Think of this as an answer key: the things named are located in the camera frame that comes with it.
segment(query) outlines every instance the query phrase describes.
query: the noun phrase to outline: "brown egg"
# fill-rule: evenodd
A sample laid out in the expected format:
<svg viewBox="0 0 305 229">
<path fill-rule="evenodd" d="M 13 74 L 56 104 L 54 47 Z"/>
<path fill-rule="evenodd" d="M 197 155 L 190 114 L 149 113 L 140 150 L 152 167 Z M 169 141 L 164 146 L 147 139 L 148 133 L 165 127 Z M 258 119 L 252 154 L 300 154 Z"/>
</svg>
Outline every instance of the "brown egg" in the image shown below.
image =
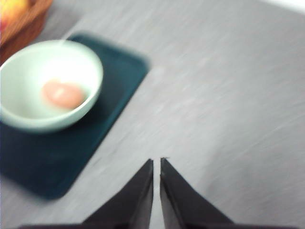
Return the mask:
<svg viewBox="0 0 305 229">
<path fill-rule="evenodd" d="M 72 83 L 62 83 L 50 80 L 42 87 L 44 97 L 53 105 L 67 109 L 74 109 L 85 99 L 83 91 Z"/>
</svg>

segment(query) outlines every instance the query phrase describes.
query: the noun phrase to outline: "gray table surface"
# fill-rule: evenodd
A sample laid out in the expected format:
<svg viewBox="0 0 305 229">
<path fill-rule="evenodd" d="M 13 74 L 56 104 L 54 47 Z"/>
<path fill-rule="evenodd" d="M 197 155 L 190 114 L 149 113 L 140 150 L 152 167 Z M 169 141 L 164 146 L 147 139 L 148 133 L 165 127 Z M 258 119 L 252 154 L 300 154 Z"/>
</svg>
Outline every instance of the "gray table surface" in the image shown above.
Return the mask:
<svg viewBox="0 0 305 229">
<path fill-rule="evenodd" d="M 305 15 L 255 0 L 55 0 L 36 40 L 89 31 L 151 71 L 71 190 L 1 179 L 1 226 L 82 222 L 159 158 L 236 222 L 305 228 Z"/>
</svg>

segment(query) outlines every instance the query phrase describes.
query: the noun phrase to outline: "white bowl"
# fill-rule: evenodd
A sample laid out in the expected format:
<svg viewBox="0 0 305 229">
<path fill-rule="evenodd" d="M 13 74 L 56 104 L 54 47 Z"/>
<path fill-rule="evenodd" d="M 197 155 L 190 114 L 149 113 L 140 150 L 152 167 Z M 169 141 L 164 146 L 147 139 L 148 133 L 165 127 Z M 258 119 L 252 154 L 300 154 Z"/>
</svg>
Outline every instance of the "white bowl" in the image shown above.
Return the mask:
<svg viewBox="0 0 305 229">
<path fill-rule="evenodd" d="M 66 40 L 30 45 L 12 55 L 0 71 L 1 121 L 33 133 L 61 130 L 81 119 L 96 102 L 103 79 L 99 57 Z M 53 78 L 78 84 L 86 100 L 70 111 L 47 104 L 41 88 Z"/>
</svg>

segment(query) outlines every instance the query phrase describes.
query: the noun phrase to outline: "wicker basket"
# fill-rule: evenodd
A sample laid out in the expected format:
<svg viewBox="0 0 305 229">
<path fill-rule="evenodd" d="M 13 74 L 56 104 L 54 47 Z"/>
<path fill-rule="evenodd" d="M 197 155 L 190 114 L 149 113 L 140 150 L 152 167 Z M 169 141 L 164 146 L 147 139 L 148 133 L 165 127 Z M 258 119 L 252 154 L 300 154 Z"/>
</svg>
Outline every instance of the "wicker basket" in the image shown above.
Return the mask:
<svg viewBox="0 0 305 229">
<path fill-rule="evenodd" d="M 31 7 L 20 19 L 1 32 L 0 64 L 24 48 L 42 31 L 52 0 L 31 0 Z"/>
</svg>

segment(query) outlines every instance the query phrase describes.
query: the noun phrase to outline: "dark green tray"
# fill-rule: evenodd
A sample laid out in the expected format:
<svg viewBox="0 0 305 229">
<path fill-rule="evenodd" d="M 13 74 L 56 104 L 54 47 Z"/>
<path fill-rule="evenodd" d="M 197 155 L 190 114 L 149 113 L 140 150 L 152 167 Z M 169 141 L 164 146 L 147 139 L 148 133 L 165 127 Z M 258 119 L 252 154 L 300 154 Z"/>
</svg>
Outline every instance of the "dark green tray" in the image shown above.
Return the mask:
<svg viewBox="0 0 305 229">
<path fill-rule="evenodd" d="M 148 72 L 143 58 L 107 42 L 84 34 L 69 40 L 88 46 L 102 60 L 102 93 L 95 106 L 75 125 L 53 134 L 26 134 L 2 123 L 0 129 L 1 173 L 47 199 L 69 190 Z"/>
</svg>

